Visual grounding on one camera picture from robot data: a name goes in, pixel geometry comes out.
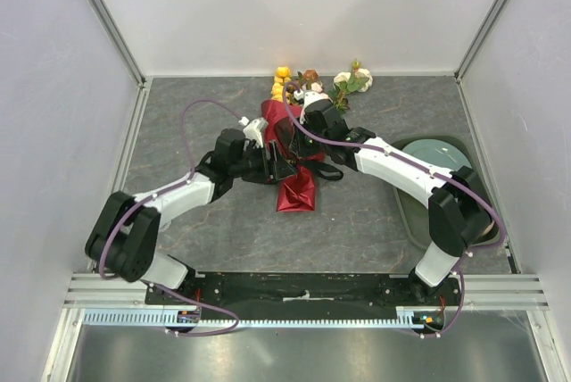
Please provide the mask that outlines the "pink rose stem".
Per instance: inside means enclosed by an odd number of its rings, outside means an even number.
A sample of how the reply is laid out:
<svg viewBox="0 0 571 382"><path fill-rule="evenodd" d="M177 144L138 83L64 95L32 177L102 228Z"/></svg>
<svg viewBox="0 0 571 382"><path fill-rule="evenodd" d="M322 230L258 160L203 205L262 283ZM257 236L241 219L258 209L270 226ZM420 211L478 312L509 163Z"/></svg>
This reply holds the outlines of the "pink rose stem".
<svg viewBox="0 0 571 382"><path fill-rule="evenodd" d="M318 100L329 99L329 95L323 91L323 87L318 82L312 83L305 93L305 100L308 104Z"/></svg>

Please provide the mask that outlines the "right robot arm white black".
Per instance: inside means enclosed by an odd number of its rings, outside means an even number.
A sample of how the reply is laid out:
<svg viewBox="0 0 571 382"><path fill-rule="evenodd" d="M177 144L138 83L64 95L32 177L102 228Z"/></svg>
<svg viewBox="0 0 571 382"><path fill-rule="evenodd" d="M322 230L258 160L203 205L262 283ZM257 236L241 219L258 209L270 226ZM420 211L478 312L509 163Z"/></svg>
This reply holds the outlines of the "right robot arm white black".
<svg viewBox="0 0 571 382"><path fill-rule="evenodd" d="M410 298L430 304L441 284L501 219L471 168L447 169L424 162L388 144L364 128L349 128L333 102L322 94L301 92L302 112L291 118L294 149L321 150L340 165L381 179L427 210L431 243L409 275Z"/></svg>

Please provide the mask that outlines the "yellow rose stem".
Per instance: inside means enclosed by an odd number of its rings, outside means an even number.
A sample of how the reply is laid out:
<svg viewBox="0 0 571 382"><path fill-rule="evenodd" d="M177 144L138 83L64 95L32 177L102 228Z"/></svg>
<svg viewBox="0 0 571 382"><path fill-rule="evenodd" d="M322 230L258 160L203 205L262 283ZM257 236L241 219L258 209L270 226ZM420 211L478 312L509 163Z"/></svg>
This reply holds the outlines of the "yellow rose stem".
<svg viewBox="0 0 571 382"><path fill-rule="evenodd" d="M270 99L282 102L284 99L289 104L298 105L299 102L294 97L294 92L299 86L299 81L292 77L292 72L287 66L277 67L274 83L270 92Z"/></svg>

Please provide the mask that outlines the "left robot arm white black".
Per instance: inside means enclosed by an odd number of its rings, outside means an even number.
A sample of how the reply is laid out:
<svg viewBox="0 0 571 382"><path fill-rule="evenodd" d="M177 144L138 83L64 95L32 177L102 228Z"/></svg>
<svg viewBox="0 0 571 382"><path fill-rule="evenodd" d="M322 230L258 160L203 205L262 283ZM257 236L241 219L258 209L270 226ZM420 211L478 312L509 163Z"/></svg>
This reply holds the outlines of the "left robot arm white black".
<svg viewBox="0 0 571 382"><path fill-rule="evenodd" d="M296 174L276 141L261 144L241 130L225 129L214 148L181 179L138 195L111 194L87 240L86 255L97 263L101 278L162 285L174 303L189 303L196 291L189 278L192 270L157 251L160 230L178 216L220 199L235 179L272 185Z"/></svg>

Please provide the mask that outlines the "black ribbon gold lettering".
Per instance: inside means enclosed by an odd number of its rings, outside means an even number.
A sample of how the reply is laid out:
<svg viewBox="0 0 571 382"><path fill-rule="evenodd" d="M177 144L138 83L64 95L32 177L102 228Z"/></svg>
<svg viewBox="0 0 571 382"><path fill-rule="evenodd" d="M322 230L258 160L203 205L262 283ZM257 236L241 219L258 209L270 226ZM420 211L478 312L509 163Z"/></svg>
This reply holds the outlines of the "black ribbon gold lettering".
<svg viewBox="0 0 571 382"><path fill-rule="evenodd" d="M301 168L307 169L310 173L316 175L318 178L329 180L329 181L339 181L343 178L343 172L336 168L333 165L327 164L325 162L317 161L317 160L293 160L289 161L293 164L297 169L297 174L301 173ZM265 183L266 175L265 172L260 174L255 174L252 178L252 181L257 184L266 184Z"/></svg>

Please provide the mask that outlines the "dark red wrapping paper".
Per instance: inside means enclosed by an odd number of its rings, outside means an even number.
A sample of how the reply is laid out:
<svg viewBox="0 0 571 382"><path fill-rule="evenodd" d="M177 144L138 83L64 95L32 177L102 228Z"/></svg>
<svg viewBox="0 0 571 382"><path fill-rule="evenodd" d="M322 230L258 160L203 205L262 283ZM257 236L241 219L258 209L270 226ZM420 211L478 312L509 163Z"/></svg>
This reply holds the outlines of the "dark red wrapping paper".
<svg viewBox="0 0 571 382"><path fill-rule="evenodd" d="M261 103L261 115L267 121L264 137L276 141L280 153L288 160L297 161L290 153L293 123L281 99ZM317 183L313 172L304 166L295 166L296 174L280 180L277 193L277 212L313 212L316 209Z"/></svg>

